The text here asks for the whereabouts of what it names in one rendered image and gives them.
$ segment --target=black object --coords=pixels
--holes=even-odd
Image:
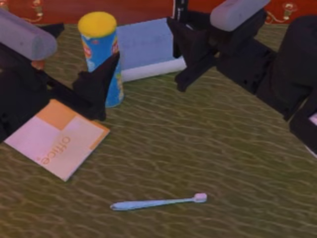
[[[63,24],[45,27],[58,37]],[[73,90],[31,66],[31,61],[0,44],[0,142],[57,99],[88,119],[106,119],[105,101],[120,54],[93,72],[80,72]]]
[[[293,118],[291,132],[317,154],[317,125],[309,120],[317,113],[317,16],[293,21],[275,52],[254,39],[265,23],[264,9],[232,32],[212,26],[208,13],[185,10],[180,12],[183,17],[178,16],[181,20],[167,18],[179,55],[187,65],[175,77],[177,89],[186,91],[216,66],[286,121]]]

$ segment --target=can label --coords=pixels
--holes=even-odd
[[[88,72],[94,71],[111,55],[119,52],[116,32],[101,38],[88,38],[82,35],[82,44]],[[121,67],[118,63],[110,82],[108,96],[106,99],[106,107],[115,107],[119,105],[122,102],[123,97],[124,93],[121,80]]]

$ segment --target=wavy pattern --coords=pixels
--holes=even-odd
[[[259,39],[277,49],[285,29]],[[70,84],[83,59],[68,25],[47,72]],[[315,238],[317,164],[281,116],[215,70],[186,94],[173,77],[126,83],[111,135],[67,183],[1,144],[1,238]],[[196,192],[209,201],[109,209]]]

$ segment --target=white and orange paper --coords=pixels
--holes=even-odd
[[[108,133],[106,127],[51,100],[5,143],[67,181]]]

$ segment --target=can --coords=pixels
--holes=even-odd
[[[119,51],[115,18],[102,11],[90,12],[78,22],[88,72],[94,71],[111,55]],[[108,90],[105,107],[119,105],[124,98],[121,68],[118,63]]]

